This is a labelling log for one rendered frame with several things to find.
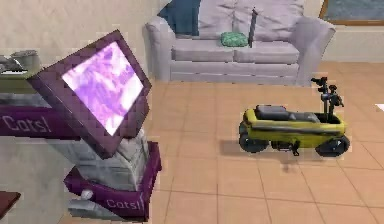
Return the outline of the yellow toy scooter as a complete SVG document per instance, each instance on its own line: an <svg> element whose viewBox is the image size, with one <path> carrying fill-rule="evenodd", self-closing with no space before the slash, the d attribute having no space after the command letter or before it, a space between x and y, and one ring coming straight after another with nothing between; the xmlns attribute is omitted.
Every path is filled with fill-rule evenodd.
<svg viewBox="0 0 384 224"><path fill-rule="evenodd" d="M337 157L350 147L345 135L344 121L334 114L336 106L344 106L336 85L328 85L327 78L312 78L321 93L324 111L294 112L285 106L257 105L247 109L239 124L239 145L250 153L268 146L278 151L299 155L299 148L314 148L322 157Z"/></svg>

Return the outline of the dark grey stick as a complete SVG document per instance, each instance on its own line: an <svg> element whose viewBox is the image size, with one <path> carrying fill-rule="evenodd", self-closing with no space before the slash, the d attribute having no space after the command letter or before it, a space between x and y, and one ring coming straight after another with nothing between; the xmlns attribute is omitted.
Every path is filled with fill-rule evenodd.
<svg viewBox="0 0 384 224"><path fill-rule="evenodd" d="M257 16L258 16L258 12L256 11L255 8L253 8L252 9L251 24L250 24L249 34L248 34L248 46L250 48L252 48L252 46L253 46Z"/></svg>

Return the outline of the grey pot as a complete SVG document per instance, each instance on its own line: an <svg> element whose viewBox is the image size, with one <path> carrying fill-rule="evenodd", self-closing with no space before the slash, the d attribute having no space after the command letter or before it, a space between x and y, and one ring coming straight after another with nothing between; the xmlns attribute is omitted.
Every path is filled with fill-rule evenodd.
<svg viewBox="0 0 384 224"><path fill-rule="evenodd" d="M36 50L23 50L11 55L26 70L38 70L40 68L40 58Z"/></svg>

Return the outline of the green cushion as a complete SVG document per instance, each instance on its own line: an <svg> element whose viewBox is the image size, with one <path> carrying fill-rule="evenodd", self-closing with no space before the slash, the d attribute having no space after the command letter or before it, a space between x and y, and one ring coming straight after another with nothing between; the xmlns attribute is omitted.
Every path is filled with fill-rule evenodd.
<svg viewBox="0 0 384 224"><path fill-rule="evenodd" d="M225 47L245 47L248 38L240 32L224 32L220 36L221 44Z"/></svg>

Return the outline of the blue cloth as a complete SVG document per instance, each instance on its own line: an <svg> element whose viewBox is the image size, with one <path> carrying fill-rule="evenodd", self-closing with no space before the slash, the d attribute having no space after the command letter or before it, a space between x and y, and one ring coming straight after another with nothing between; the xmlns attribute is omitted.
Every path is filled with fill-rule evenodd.
<svg viewBox="0 0 384 224"><path fill-rule="evenodd" d="M198 36L201 0L171 0L158 13L175 34Z"/></svg>

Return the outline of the pale grey sofa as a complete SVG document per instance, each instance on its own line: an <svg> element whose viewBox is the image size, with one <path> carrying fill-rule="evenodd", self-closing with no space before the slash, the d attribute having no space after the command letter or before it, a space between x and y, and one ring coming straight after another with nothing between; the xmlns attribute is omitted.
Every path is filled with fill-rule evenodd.
<svg viewBox="0 0 384 224"><path fill-rule="evenodd" d="M308 86L335 27L304 15L305 0L201 0L199 35L175 34L152 18L147 29L152 71L162 81L247 82ZM224 32L247 38L258 12L253 46L225 47Z"/></svg>

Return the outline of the wooden framed picture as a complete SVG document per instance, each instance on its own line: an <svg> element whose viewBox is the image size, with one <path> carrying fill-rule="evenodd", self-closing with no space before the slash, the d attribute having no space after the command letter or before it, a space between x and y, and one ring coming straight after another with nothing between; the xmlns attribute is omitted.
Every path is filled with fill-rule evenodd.
<svg viewBox="0 0 384 224"><path fill-rule="evenodd" d="M319 17L334 25L384 26L384 0L324 0Z"/></svg>

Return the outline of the dark red brown table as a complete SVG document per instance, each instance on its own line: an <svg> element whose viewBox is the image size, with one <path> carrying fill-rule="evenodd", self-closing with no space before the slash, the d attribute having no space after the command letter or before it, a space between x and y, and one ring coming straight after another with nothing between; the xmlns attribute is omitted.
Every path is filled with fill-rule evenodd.
<svg viewBox="0 0 384 224"><path fill-rule="evenodd" d="M19 192L0 191L0 219L12 208L19 200L21 194Z"/></svg>

